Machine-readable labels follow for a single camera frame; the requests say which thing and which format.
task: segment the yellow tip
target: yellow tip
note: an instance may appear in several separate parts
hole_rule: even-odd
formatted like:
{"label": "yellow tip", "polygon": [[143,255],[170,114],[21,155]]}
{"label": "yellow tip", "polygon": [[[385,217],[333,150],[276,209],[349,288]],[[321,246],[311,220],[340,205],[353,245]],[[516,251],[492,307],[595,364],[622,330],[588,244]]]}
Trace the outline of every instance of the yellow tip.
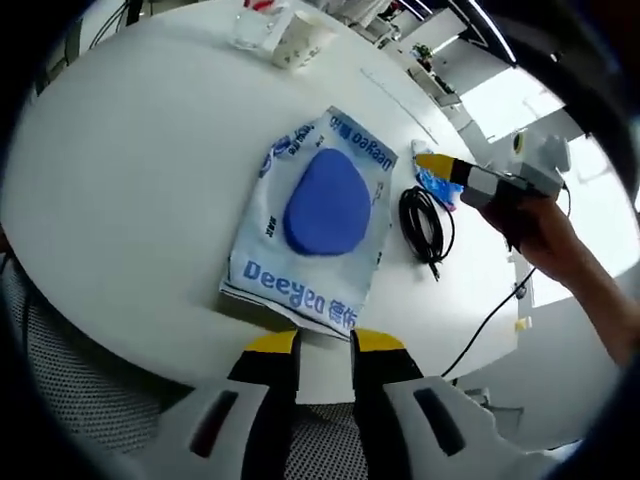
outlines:
{"label": "yellow tip", "polygon": [[440,153],[419,153],[416,155],[416,163],[419,167],[426,168],[436,177],[451,180],[453,162],[456,159]]}
{"label": "yellow tip", "polygon": [[402,342],[388,333],[376,332],[375,330],[368,330],[366,328],[356,328],[356,336],[358,337],[360,352],[404,349]]}
{"label": "yellow tip", "polygon": [[289,330],[281,333],[270,333],[256,338],[247,345],[244,350],[262,353],[291,353],[293,340],[298,333],[297,330]]}

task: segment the desk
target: desk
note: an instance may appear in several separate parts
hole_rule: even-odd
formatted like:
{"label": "desk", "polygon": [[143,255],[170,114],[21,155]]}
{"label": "desk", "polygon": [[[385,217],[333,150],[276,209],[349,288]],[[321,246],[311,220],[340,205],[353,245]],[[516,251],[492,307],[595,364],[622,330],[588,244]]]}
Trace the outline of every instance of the desk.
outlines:
{"label": "desk", "polygon": [[[9,241],[51,304],[115,354],[190,385],[225,377],[265,333],[212,306],[274,139],[332,104],[353,116],[399,155],[395,220],[413,185],[411,140],[472,160],[437,106],[356,33],[327,17],[339,38],[291,75],[227,46],[236,5],[173,10],[80,57],[24,112],[2,191]],[[468,208],[454,216],[439,283],[392,229],[361,315],[401,338],[427,375],[453,361],[514,279],[501,237]],[[494,318],[454,373],[515,348],[516,309]],[[305,335],[301,370],[299,401],[353,398],[346,342]]]}

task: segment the human hand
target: human hand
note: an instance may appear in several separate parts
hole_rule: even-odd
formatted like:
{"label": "human hand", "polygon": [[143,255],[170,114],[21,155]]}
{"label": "human hand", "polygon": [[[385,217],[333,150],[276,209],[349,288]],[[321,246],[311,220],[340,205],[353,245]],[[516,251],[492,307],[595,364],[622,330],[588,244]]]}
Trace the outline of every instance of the human hand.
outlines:
{"label": "human hand", "polygon": [[593,258],[553,198],[526,198],[510,210],[489,205],[480,213],[503,234],[509,225],[522,221],[520,215],[528,216],[536,224],[535,233],[521,238],[520,252],[534,267],[564,285],[579,277]]}

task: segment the blue label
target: blue label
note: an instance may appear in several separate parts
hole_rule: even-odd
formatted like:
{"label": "blue label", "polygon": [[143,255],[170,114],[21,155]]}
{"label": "blue label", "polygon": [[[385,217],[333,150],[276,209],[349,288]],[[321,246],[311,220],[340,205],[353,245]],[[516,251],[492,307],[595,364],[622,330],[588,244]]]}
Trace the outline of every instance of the blue label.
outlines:
{"label": "blue label", "polygon": [[290,142],[288,149],[290,155],[295,155],[296,153],[298,153],[302,142],[304,142],[304,139],[307,138],[309,132],[314,128],[315,127],[313,125],[303,125],[294,132],[293,140]]}
{"label": "blue label", "polygon": [[260,173],[258,173],[258,177],[264,177],[267,172],[271,169],[271,152],[267,153],[267,156],[264,157],[264,162],[262,162],[262,167],[260,167]]}
{"label": "blue label", "polygon": [[279,138],[278,140],[276,140],[276,143],[271,146],[271,148],[273,148],[273,154],[280,155],[281,153],[285,152],[287,148],[289,148],[289,145],[291,145],[291,138],[289,137],[289,135],[285,135],[284,137]]}
{"label": "blue label", "polygon": [[260,283],[264,288],[273,289],[283,297],[282,302],[296,310],[308,310],[324,316],[332,323],[344,328],[355,327],[358,315],[338,300],[326,301],[311,288],[287,278],[277,277],[256,262],[249,260],[242,272],[244,278]]}
{"label": "blue label", "polygon": [[393,166],[393,160],[385,155],[381,148],[382,145],[378,145],[378,142],[373,138],[369,138],[369,134],[366,131],[354,128],[335,115],[331,117],[329,125],[338,132],[338,135],[351,142],[354,147],[364,150],[366,154],[380,164],[385,172]]}

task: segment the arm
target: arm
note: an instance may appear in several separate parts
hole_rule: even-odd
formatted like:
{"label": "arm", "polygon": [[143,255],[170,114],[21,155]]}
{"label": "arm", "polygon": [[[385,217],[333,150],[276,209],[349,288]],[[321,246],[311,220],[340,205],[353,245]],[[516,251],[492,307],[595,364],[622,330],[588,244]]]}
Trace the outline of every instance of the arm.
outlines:
{"label": "arm", "polygon": [[640,339],[637,302],[622,293],[591,252],[578,271],[560,281],[580,302],[611,358],[628,365]]}
{"label": "arm", "polygon": [[[519,207],[535,218],[538,234],[520,245],[524,257],[540,271],[562,283],[575,296],[591,320],[611,358],[627,365],[640,345],[640,306],[625,296],[589,249],[575,234],[571,223],[547,199],[527,199]],[[488,208],[481,212],[502,231],[508,218]]]}

